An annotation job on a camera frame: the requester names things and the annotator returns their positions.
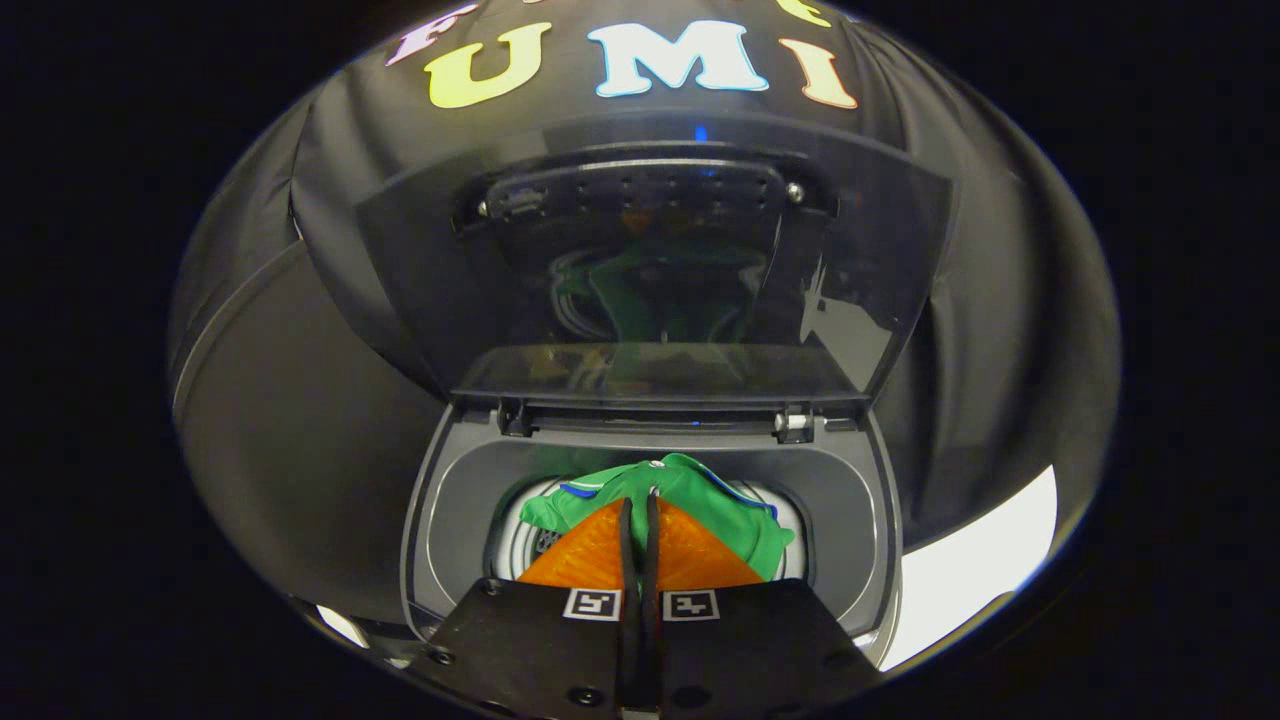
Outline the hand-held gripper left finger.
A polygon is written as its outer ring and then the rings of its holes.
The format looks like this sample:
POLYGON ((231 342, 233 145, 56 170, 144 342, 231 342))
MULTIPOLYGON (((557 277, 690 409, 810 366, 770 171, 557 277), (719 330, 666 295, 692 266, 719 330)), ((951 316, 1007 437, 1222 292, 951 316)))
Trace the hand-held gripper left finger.
POLYGON ((476 580, 407 665, 483 716, 618 716, 643 698, 632 502, 612 501, 513 580, 476 580))

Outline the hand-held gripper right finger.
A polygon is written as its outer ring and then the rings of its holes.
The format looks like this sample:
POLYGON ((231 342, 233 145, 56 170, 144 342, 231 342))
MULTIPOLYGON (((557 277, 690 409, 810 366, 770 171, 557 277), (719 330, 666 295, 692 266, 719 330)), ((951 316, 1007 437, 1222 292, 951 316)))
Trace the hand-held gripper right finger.
POLYGON ((755 582, 680 506, 646 498, 641 696, 659 716, 824 716, 882 674, 803 580, 755 582))

